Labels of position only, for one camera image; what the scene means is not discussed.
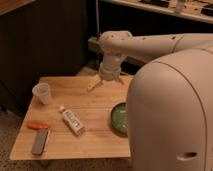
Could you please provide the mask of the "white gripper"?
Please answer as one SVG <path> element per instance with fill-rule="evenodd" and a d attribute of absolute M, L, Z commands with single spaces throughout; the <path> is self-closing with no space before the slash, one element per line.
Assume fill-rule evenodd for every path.
<path fill-rule="evenodd" d="M 100 86 L 102 84 L 102 79 L 107 81 L 118 80 L 121 84 L 123 84 L 123 80 L 119 77 L 120 73 L 121 68 L 117 68 L 115 70 L 106 69 L 104 64 L 101 63 L 99 67 L 99 75 L 95 75 L 91 78 L 87 86 L 87 91 L 90 92 L 94 88 Z"/>

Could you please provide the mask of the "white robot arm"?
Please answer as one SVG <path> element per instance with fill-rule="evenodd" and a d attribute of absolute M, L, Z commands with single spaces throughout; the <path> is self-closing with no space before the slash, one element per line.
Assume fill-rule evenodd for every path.
<path fill-rule="evenodd" d="M 106 31 L 99 46 L 103 80 L 118 81 L 127 57 L 145 63 L 126 100 L 134 171 L 213 171 L 213 33 Z"/>

